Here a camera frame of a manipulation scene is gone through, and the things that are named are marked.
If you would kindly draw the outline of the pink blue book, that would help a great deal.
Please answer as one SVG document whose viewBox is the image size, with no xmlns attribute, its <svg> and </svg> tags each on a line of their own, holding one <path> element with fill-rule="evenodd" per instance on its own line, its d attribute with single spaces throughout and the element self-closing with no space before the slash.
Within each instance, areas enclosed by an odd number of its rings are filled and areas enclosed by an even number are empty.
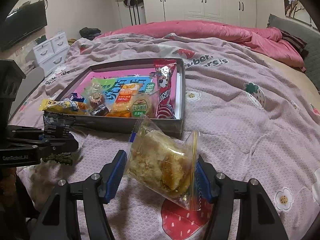
<svg viewBox="0 0 320 240">
<path fill-rule="evenodd" d="M 175 119 L 176 63 L 91 72 L 66 96 L 91 116 Z"/>
</svg>

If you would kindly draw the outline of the small dark jelly packet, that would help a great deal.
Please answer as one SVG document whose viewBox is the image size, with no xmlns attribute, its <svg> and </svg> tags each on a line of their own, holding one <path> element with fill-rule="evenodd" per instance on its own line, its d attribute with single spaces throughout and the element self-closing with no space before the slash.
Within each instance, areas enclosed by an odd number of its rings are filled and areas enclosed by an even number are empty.
<svg viewBox="0 0 320 240">
<path fill-rule="evenodd" d="M 105 104 L 97 106 L 95 109 L 90 111 L 92 116 L 105 116 L 109 113 L 109 109 Z"/>
</svg>

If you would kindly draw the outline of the grey padded headboard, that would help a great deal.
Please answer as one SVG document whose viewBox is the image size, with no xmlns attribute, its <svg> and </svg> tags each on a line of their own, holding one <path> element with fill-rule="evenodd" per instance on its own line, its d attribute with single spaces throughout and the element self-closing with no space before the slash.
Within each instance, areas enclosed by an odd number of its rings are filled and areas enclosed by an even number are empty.
<svg viewBox="0 0 320 240">
<path fill-rule="evenodd" d="M 319 90 L 319 33 L 272 14 L 267 26 L 280 29 L 283 39 L 298 51 L 305 64 L 304 73 Z"/>
</svg>

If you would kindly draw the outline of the white wardrobe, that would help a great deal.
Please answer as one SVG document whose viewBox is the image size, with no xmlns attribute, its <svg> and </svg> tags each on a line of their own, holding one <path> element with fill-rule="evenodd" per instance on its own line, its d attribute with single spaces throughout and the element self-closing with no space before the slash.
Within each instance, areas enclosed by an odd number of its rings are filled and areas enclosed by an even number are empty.
<svg viewBox="0 0 320 240">
<path fill-rule="evenodd" d="M 256 26 L 256 0 L 144 0 L 148 23 L 205 20 L 241 27 Z"/>
</svg>

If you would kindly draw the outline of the clear bag flaky pastry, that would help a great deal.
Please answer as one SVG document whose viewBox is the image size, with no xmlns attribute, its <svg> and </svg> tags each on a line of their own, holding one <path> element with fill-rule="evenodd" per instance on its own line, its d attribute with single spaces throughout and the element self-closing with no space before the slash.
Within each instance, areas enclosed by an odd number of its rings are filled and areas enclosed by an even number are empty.
<svg viewBox="0 0 320 240">
<path fill-rule="evenodd" d="M 125 175 L 190 211 L 201 208 L 196 181 L 200 132 L 186 141 L 174 140 L 144 115 L 136 122 L 129 140 Z"/>
</svg>

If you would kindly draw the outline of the grey shallow box tray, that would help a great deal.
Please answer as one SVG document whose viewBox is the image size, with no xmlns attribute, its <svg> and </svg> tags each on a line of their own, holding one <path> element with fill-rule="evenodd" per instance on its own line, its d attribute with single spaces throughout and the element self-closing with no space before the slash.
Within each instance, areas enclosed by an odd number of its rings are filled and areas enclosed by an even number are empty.
<svg viewBox="0 0 320 240">
<path fill-rule="evenodd" d="M 182 59 L 134 59 L 90 66 L 39 109 L 71 115 L 91 129 L 130 133 L 141 116 L 165 134 L 183 129 L 185 71 Z"/>
</svg>

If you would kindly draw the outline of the black green snack packet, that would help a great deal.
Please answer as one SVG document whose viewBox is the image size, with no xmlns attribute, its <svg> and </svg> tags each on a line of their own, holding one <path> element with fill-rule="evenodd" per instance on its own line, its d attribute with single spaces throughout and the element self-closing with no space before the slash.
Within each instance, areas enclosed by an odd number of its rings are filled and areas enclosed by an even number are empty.
<svg viewBox="0 0 320 240">
<path fill-rule="evenodd" d="M 47 112 L 43 114 L 43 140 L 49 144 L 42 156 L 47 163 L 54 161 L 58 164 L 73 165 L 72 152 L 75 152 L 79 143 L 70 133 L 75 123 L 75 117 L 59 113 Z"/>
</svg>

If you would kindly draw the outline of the pink strawberry bedspread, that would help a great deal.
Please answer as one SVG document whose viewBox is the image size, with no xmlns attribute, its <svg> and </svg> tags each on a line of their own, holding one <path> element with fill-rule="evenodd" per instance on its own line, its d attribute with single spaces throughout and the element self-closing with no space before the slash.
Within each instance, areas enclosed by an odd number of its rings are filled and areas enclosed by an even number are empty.
<svg viewBox="0 0 320 240">
<path fill-rule="evenodd" d="M 185 66 L 182 140 L 201 133 L 200 155 L 217 172 L 256 178 L 270 197 L 289 239 L 302 239 L 319 213 L 319 100 L 309 100 L 285 74 L 238 44 L 218 38 L 117 34 L 81 38 L 69 49 L 65 70 L 44 81 L 11 121 L 43 127 L 43 99 L 56 98 L 79 74 L 100 62 L 180 57 Z M 129 135 L 84 128 L 72 166 L 53 161 L 21 167 L 17 175 L 40 211 L 61 178 L 81 181 L 128 149 Z M 116 239 L 202 239 L 209 213 L 169 211 L 173 203 L 134 179 L 123 178 L 105 206 Z"/>
</svg>

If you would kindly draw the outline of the red cartoon candy packet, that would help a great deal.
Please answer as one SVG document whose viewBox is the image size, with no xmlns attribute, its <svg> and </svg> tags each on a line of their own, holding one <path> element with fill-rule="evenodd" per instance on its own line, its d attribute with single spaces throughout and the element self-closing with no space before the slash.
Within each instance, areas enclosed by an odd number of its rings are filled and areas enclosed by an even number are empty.
<svg viewBox="0 0 320 240">
<path fill-rule="evenodd" d="M 158 87 L 157 119 L 175 119 L 175 112 L 171 103 L 171 78 L 176 68 L 176 61 L 157 59 L 153 62 L 156 70 Z"/>
</svg>

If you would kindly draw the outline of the white drawer cabinet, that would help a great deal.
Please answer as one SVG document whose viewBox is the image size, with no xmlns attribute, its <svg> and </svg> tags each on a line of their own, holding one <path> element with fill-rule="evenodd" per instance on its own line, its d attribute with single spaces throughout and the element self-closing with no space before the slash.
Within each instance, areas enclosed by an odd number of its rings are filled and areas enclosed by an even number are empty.
<svg viewBox="0 0 320 240">
<path fill-rule="evenodd" d="M 25 57 L 26 62 L 33 61 L 36 67 L 44 71 L 44 77 L 51 74 L 65 62 L 69 45 L 65 32 L 60 32 L 50 39 L 34 46 Z"/>
</svg>

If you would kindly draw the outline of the pile of dark clothes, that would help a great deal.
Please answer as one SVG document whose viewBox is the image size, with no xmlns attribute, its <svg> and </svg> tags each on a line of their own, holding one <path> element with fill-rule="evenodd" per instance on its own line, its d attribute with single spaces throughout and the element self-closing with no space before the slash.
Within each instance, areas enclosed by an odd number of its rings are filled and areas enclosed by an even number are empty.
<svg viewBox="0 0 320 240">
<path fill-rule="evenodd" d="M 101 34 L 101 30 L 98 28 L 84 27 L 79 30 L 79 34 L 81 37 L 92 41 Z"/>
</svg>

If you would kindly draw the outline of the clear candy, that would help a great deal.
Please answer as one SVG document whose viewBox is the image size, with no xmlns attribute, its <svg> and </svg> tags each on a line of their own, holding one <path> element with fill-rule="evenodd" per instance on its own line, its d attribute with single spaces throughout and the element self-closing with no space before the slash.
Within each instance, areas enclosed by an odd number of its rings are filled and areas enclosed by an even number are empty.
<svg viewBox="0 0 320 240">
<path fill-rule="evenodd" d="M 92 109 L 105 103 L 105 97 L 100 88 L 87 87 L 83 91 L 82 96 Z"/>
</svg>

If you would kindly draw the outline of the dark striped pillow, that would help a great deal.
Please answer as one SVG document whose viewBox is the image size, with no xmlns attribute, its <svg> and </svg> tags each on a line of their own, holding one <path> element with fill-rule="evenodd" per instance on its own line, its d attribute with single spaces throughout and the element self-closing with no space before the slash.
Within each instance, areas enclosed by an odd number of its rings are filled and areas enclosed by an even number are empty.
<svg viewBox="0 0 320 240">
<path fill-rule="evenodd" d="M 305 41 L 303 41 L 301 38 L 293 36 L 284 30 L 280 30 L 280 32 L 282 34 L 282 39 L 289 42 L 291 44 L 291 46 L 293 46 L 293 48 L 295 48 L 295 50 L 298 53 L 301 54 L 305 50 L 307 43 Z"/>
</svg>

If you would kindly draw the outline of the pink quilt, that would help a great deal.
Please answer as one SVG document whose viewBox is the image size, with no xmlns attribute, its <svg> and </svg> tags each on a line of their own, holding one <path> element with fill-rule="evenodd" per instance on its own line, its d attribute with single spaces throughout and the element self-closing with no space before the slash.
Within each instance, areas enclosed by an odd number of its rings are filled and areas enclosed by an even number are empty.
<svg viewBox="0 0 320 240">
<path fill-rule="evenodd" d="M 303 58 L 298 50 L 284 40 L 280 29 L 275 27 L 246 28 L 219 22 L 180 20 L 128 26 L 103 33 L 99 35 L 99 38 L 125 33 L 142 34 L 154 38 L 163 38 L 170 33 L 187 38 L 215 37 L 247 46 L 252 51 L 266 55 L 292 68 L 306 71 Z"/>
</svg>

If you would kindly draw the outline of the yellow cartoon snack packet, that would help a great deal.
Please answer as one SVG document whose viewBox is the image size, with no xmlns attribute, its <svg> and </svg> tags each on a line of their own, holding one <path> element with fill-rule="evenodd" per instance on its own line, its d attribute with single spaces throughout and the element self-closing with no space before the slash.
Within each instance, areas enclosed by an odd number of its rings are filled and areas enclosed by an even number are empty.
<svg viewBox="0 0 320 240">
<path fill-rule="evenodd" d="M 87 115 L 88 108 L 83 102 L 76 102 L 71 100 L 54 101 L 50 99 L 43 99 L 39 111 L 48 111 L 53 113 L 71 114 L 71 115 Z"/>
</svg>

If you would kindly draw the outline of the black wall television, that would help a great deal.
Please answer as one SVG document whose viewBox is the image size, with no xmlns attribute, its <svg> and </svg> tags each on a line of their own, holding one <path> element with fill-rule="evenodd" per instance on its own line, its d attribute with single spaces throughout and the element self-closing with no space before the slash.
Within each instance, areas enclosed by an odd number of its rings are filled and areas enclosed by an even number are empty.
<svg viewBox="0 0 320 240">
<path fill-rule="evenodd" d="M 18 9 L 1 24 L 1 51 L 10 49 L 45 26 L 47 26 L 47 17 L 44 1 Z"/>
</svg>

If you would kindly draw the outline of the green label round cake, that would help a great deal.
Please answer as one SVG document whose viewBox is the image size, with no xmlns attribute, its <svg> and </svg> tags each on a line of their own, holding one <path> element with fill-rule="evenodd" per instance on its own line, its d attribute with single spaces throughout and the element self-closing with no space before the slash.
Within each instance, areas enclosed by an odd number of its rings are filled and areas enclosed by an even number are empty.
<svg viewBox="0 0 320 240">
<path fill-rule="evenodd" d="M 153 106 L 153 98 L 149 94 L 138 94 L 131 105 L 131 117 L 139 118 L 146 115 L 150 118 L 155 117 L 155 108 Z"/>
</svg>

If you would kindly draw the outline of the flower tree wall painting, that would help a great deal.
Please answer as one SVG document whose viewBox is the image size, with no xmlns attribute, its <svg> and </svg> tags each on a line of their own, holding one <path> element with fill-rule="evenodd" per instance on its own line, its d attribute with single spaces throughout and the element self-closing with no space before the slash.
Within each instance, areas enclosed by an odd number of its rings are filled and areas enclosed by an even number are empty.
<svg viewBox="0 0 320 240">
<path fill-rule="evenodd" d="M 299 0 L 283 0 L 284 1 L 284 14 L 286 17 L 299 22 L 305 23 L 308 26 L 317 29 L 311 16 L 304 8 Z"/>
</svg>

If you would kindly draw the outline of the orange cracker packet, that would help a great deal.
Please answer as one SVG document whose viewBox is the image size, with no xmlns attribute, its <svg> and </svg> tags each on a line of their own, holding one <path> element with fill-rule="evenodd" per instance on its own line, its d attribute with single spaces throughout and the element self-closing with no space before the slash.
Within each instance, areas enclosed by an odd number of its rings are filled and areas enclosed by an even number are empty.
<svg viewBox="0 0 320 240">
<path fill-rule="evenodd" d="M 131 105 L 133 104 L 134 97 L 139 93 L 142 85 L 142 83 L 122 85 L 116 100 L 106 116 L 130 118 Z"/>
</svg>

